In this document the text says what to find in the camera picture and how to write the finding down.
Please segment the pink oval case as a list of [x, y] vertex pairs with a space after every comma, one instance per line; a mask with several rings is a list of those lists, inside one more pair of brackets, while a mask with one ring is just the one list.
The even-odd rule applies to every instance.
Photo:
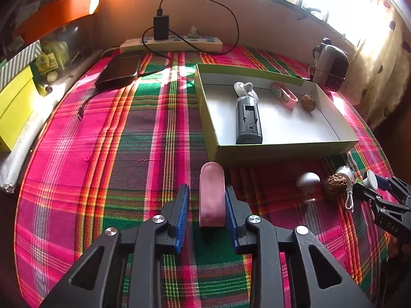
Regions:
[[226, 222], [224, 169], [216, 162], [205, 163], [199, 178], [199, 225], [224, 227]]

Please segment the white green cable spool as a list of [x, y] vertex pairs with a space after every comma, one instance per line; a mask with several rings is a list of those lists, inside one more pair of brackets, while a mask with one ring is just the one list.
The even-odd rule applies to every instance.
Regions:
[[356, 179], [356, 182], [361, 183], [367, 188], [370, 188], [372, 190], [375, 190], [375, 191], [378, 190], [378, 180], [372, 170], [367, 170], [361, 179], [360, 178]]

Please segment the white space heater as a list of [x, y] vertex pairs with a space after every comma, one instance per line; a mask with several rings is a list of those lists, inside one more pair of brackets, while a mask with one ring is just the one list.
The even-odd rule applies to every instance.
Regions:
[[345, 80], [349, 60], [345, 52], [334, 46], [328, 37], [312, 50], [314, 65], [308, 68], [310, 80], [326, 94], [337, 92]]

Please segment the small white lidded jar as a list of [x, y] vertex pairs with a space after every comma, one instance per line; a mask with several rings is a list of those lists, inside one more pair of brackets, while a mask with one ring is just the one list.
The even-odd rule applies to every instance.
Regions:
[[348, 186], [351, 186], [354, 183], [354, 173], [348, 166], [338, 167], [335, 174], [345, 177]]

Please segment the black power bank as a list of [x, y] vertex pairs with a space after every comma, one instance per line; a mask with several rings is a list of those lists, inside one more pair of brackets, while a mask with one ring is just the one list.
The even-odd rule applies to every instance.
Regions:
[[95, 82], [99, 91], [119, 89], [139, 77], [143, 52], [127, 52], [115, 55]]

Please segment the walnut in box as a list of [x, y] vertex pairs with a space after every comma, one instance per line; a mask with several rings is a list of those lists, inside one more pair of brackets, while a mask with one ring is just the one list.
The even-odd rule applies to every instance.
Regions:
[[316, 109], [315, 100], [311, 95], [303, 95], [301, 98], [301, 105], [307, 112], [312, 112]]

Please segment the green grey cardboard box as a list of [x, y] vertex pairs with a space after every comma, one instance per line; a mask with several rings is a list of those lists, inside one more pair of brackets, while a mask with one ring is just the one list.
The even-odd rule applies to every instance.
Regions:
[[[318, 158], [350, 151], [358, 138], [334, 99], [315, 83], [284, 74], [226, 65], [198, 64], [195, 89], [209, 161], [225, 167]], [[236, 144], [236, 82], [252, 82], [258, 95], [261, 144]], [[284, 107], [270, 91], [281, 84], [298, 99], [311, 95], [316, 109]]]

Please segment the brown walnut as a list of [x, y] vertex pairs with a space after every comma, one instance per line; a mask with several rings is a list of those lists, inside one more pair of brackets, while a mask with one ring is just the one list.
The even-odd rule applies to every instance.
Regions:
[[335, 200], [342, 198], [347, 191], [349, 181], [341, 174], [328, 176], [323, 186], [323, 193], [327, 199]]

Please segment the white mushroom-shaped gadget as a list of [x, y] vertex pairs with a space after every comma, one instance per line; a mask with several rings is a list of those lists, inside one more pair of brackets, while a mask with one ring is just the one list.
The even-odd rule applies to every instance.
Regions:
[[314, 172], [306, 172], [298, 177], [295, 185], [303, 192], [305, 204], [315, 202], [313, 194], [319, 183], [320, 177]]

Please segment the plaid pink green blanket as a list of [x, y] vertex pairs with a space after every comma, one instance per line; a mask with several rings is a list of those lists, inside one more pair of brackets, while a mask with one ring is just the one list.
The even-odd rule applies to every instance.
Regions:
[[[174, 54], [171, 68], [148, 54], [142, 69], [149, 77], [93, 96], [108, 59], [96, 63], [52, 114], [22, 182], [14, 250], [20, 292], [30, 307], [40, 305], [101, 232], [136, 227], [181, 184], [190, 187], [190, 213], [182, 252], [162, 258], [163, 305], [248, 306], [250, 258], [233, 252], [225, 229], [206, 234], [198, 224], [199, 173], [208, 160], [194, 89], [199, 63], [307, 76], [305, 63], [243, 46], [218, 57]], [[387, 235], [374, 225], [371, 208], [360, 204], [349, 213], [342, 201], [327, 201], [321, 188], [306, 203], [295, 185], [306, 171], [326, 178], [342, 165], [356, 176], [392, 174], [366, 123], [343, 98], [336, 101], [358, 138], [347, 154], [231, 168], [227, 180], [255, 214], [280, 227], [306, 225], [375, 302]]]

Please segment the white round gadget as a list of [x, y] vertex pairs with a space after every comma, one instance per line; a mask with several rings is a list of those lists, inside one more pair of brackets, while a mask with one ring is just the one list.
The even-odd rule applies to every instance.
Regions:
[[252, 82], [236, 82], [233, 88], [238, 97], [252, 97], [258, 102], [258, 95], [254, 90], [254, 85]]

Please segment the orange shelf tray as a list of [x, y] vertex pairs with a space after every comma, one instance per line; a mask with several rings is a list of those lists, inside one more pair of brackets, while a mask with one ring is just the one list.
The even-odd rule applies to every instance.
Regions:
[[23, 21], [13, 37], [21, 37], [29, 45], [48, 33], [79, 18], [92, 15], [100, 0], [53, 0]]

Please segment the beige power strip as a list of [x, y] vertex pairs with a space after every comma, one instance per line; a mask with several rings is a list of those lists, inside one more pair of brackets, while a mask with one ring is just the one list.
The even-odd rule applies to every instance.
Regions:
[[[201, 36], [199, 38], [183, 37], [187, 42], [194, 45], [198, 49], [206, 52], [221, 52], [223, 49], [223, 43], [217, 37]], [[194, 48], [182, 41], [175, 35], [170, 35], [168, 40], [154, 40], [153, 37], [144, 37], [146, 46], [155, 52], [184, 52], [194, 51]], [[143, 45], [141, 38], [126, 40], [121, 46], [120, 51], [134, 52], [143, 51], [147, 52], [146, 47]]]

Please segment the yellow box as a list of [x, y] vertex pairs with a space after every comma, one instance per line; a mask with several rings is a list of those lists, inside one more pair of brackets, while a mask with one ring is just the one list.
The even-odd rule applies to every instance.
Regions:
[[11, 152], [40, 99], [31, 66], [26, 66], [1, 91], [1, 153]]

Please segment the striped green white box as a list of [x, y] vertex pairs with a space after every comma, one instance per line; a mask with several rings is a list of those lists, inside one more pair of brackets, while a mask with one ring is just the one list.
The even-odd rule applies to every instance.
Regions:
[[40, 40], [36, 40], [1, 67], [0, 90], [4, 90], [11, 80], [31, 62], [35, 61], [41, 53], [42, 48]]

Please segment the cream dotted curtain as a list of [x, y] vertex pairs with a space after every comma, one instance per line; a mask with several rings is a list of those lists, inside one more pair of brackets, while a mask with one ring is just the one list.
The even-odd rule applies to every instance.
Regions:
[[410, 29], [395, 0], [330, 0], [328, 24], [354, 46], [341, 93], [371, 129], [400, 104], [410, 80]]

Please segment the black electric shaver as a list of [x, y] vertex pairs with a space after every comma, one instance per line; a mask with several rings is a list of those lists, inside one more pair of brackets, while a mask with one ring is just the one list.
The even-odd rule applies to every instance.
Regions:
[[236, 102], [236, 144], [261, 144], [262, 142], [258, 102], [253, 97], [239, 97]]

